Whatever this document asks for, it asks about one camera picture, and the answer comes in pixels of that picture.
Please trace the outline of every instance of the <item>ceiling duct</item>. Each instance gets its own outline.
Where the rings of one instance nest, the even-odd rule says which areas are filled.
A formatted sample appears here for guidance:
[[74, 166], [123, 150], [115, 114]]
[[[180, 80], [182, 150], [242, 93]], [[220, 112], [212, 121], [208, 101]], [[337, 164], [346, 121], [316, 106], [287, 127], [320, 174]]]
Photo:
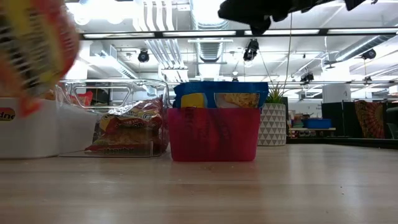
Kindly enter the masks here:
[[[190, 0], [191, 18], [195, 30], [226, 30], [229, 22], [220, 19], [217, 11], [224, 0]], [[217, 62], [224, 51], [224, 43], [197, 43], [198, 58], [203, 62]], [[220, 72], [220, 65], [199, 65], [200, 75], [215, 77]]]
[[[386, 27], [396, 27], [398, 26], [398, 17], [388, 22]], [[335, 55], [335, 60], [337, 62], [343, 62], [345, 60], [351, 59], [355, 56], [361, 55], [368, 50], [371, 50], [373, 47], [384, 43], [385, 41], [395, 37], [396, 35], [377, 35], [374, 37], [364, 37], [357, 43], [350, 45], [344, 50], [339, 51]]]
[[113, 67], [121, 74], [122, 78], [137, 78], [134, 71], [118, 59], [118, 51], [111, 44], [96, 41], [90, 45], [90, 56], [101, 57], [105, 64]]

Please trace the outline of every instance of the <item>clear plastic container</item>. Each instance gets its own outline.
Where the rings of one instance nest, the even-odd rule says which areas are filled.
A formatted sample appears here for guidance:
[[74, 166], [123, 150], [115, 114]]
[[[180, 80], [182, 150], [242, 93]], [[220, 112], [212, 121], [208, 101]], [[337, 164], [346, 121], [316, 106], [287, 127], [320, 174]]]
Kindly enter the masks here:
[[165, 152], [166, 83], [62, 80], [55, 92], [61, 156], [155, 157]]

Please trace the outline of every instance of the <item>black light fixture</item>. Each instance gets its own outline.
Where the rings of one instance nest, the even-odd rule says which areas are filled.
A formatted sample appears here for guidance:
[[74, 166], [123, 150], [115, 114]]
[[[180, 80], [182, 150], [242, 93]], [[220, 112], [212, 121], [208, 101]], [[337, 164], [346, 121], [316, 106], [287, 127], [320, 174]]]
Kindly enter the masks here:
[[243, 60], [245, 62], [250, 62], [257, 56], [257, 51], [259, 50], [259, 42], [257, 39], [250, 39], [250, 42], [246, 49], [244, 50]]
[[142, 63], [149, 61], [149, 54], [147, 49], [141, 49], [141, 52], [138, 55], [138, 61]]
[[365, 77], [365, 78], [363, 79], [363, 81], [366, 82], [366, 83], [364, 83], [363, 85], [368, 86], [368, 85], [369, 85], [368, 82], [371, 82], [371, 81], [373, 81], [373, 80], [372, 80], [371, 77]]
[[301, 76], [300, 82], [309, 83], [310, 81], [313, 81], [313, 73], [312, 72], [307, 72]]
[[363, 53], [361, 55], [361, 58], [366, 60], [366, 59], [374, 59], [376, 57], [376, 51], [373, 49], [368, 50], [367, 52]]

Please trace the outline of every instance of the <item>blue bin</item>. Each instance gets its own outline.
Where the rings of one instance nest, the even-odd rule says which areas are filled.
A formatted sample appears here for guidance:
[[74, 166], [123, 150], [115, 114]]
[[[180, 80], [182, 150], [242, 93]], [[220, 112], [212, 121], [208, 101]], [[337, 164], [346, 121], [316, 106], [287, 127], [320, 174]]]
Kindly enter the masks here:
[[304, 128], [328, 129], [331, 128], [331, 119], [305, 119]]

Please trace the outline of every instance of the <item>pink plastic bin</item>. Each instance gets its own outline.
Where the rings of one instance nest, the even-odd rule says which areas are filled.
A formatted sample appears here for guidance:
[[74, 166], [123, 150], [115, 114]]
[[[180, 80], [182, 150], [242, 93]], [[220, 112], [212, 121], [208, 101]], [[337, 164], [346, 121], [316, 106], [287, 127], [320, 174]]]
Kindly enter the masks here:
[[175, 161], [252, 161], [260, 110], [173, 108], [167, 111]]

